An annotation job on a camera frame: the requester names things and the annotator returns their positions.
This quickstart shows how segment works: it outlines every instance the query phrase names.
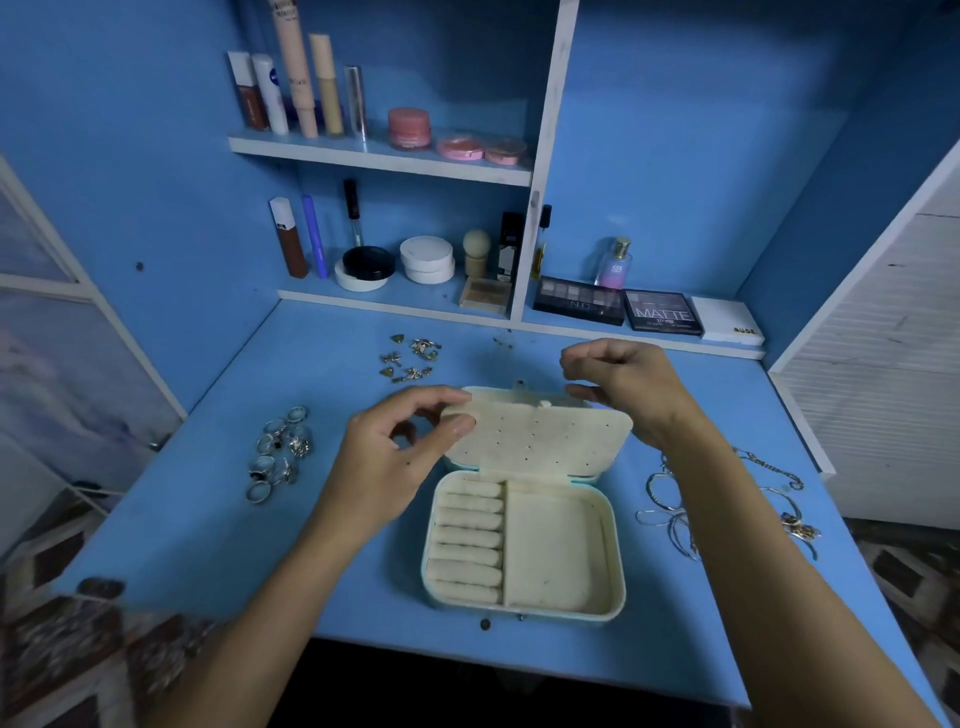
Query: hand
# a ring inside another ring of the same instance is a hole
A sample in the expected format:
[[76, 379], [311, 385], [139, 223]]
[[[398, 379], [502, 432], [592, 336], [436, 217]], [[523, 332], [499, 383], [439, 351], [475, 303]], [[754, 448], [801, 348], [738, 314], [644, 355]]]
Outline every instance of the hand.
[[564, 349], [560, 366], [567, 379], [599, 385], [568, 384], [566, 391], [571, 397], [626, 412], [634, 421], [634, 434], [654, 448], [664, 449], [674, 427], [705, 417], [666, 353], [652, 344], [621, 339], [586, 341]]
[[[447, 404], [470, 399], [453, 387], [409, 387], [351, 417], [306, 532], [332, 528], [355, 548], [365, 544], [403, 513], [440, 457], [473, 430], [470, 415], [440, 417]], [[434, 425], [421, 440], [409, 419], [415, 414]], [[411, 447], [394, 442], [400, 435]]]

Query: right hand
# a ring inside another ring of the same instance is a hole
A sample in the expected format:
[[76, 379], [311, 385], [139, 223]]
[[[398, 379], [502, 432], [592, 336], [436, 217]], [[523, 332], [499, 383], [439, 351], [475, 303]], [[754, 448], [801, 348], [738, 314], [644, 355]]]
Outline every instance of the right hand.
[[626, 412], [634, 434], [653, 448], [665, 449], [676, 427], [705, 417], [658, 346], [622, 339], [585, 341], [564, 349], [560, 366], [567, 379], [597, 385], [567, 384], [571, 397]]

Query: eyeshadow palette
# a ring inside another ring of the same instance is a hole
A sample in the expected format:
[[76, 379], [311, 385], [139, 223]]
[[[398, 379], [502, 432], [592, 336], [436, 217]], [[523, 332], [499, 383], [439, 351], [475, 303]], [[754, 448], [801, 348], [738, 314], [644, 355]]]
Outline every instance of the eyeshadow palette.
[[534, 310], [558, 313], [598, 324], [623, 326], [623, 296], [614, 288], [603, 288], [576, 280], [540, 277]]
[[682, 293], [636, 291], [624, 289], [627, 316], [634, 331], [685, 333], [699, 336], [704, 332]]

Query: small glass bottle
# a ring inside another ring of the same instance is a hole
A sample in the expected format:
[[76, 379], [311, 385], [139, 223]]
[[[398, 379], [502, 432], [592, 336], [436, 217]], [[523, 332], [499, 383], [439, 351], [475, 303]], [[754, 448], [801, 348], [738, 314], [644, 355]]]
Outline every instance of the small glass bottle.
[[546, 229], [550, 227], [550, 212], [552, 210], [552, 205], [544, 205], [540, 211], [540, 229], [537, 231], [537, 248], [534, 251], [534, 266], [530, 274], [533, 280], [540, 280], [543, 256], [546, 255]]
[[634, 259], [630, 249], [629, 237], [618, 237], [613, 242], [613, 250], [604, 254], [597, 268], [597, 278], [594, 285], [604, 288], [623, 288], [627, 283], [627, 272], [630, 270], [630, 261]]

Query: silver tube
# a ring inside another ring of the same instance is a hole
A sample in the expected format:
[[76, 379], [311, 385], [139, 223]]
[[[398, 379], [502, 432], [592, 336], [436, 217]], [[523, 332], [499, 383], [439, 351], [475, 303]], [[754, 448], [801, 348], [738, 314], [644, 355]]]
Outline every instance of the silver tube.
[[358, 65], [344, 66], [347, 76], [347, 108], [350, 132], [360, 141], [367, 141], [367, 100], [363, 93], [363, 72]]

